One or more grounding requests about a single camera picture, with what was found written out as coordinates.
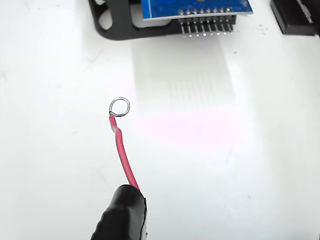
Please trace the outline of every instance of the white table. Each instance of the white table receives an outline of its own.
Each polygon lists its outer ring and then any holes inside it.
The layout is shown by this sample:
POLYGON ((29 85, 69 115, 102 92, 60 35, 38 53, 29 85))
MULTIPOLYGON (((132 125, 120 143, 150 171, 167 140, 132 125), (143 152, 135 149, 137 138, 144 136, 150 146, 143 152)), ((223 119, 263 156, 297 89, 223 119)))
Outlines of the white table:
POLYGON ((86 0, 2 0, 0 239, 91 238, 127 183, 119 96, 149 240, 317 239, 320 40, 251 5, 233 35, 111 41, 86 0))

